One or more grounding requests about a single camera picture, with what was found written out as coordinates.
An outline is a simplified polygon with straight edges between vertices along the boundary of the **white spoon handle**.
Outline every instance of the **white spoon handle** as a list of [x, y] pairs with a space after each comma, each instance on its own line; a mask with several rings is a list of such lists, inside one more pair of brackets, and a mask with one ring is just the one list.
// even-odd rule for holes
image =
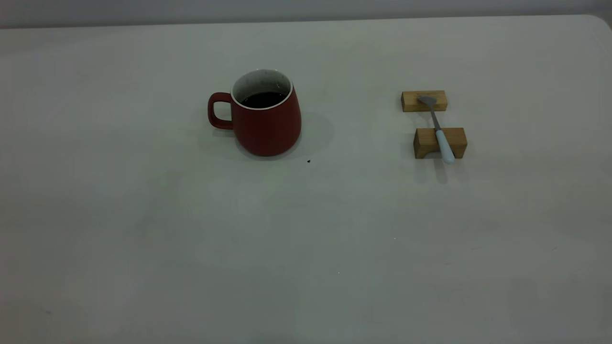
[[455, 154], [450, 149], [449, 142], [446, 140], [446, 136], [444, 136], [444, 132], [442, 130], [436, 130], [436, 137], [438, 138], [438, 145], [440, 146], [440, 152], [442, 152], [442, 160], [449, 165], [455, 163]]

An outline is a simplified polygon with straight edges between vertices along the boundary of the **white table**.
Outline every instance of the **white table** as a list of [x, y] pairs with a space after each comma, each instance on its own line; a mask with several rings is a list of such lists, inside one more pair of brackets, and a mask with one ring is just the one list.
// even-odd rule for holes
[[[205, 114], [260, 67], [302, 107], [274, 159]], [[2, 343], [612, 340], [595, 17], [5, 30], [0, 75]], [[427, 89], [454, 166], [414, 158]]]

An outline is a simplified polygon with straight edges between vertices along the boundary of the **red mug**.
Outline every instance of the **red mug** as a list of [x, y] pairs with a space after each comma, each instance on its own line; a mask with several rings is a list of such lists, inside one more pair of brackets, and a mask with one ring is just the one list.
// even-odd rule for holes
[[[241, 104], [264, 92], [280, 93], [285, 98], [266, 108]], [[231, 121], [215, 116], [216, 102], [231, 104]], [[271, 69], [246, 73], [234, 83], [230, 93], [213, 94], [208, 100], [208, 120], [215, 128], [234, 130], [238, 142], [246, 150], [266, 157], [289, 150], [302, 130], [302, 115], [293, 83], [286, 75]]]

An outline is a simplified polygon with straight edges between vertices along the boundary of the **coffee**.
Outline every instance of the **coffee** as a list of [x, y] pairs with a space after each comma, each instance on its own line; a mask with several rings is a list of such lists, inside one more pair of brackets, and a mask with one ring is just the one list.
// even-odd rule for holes
[[263, 109], [273, 107], [274, 105], [282, 102], [287, 96], [278, 92], [262, 92], [256, 93], [245, 100], [241, 101], [247, 108]]

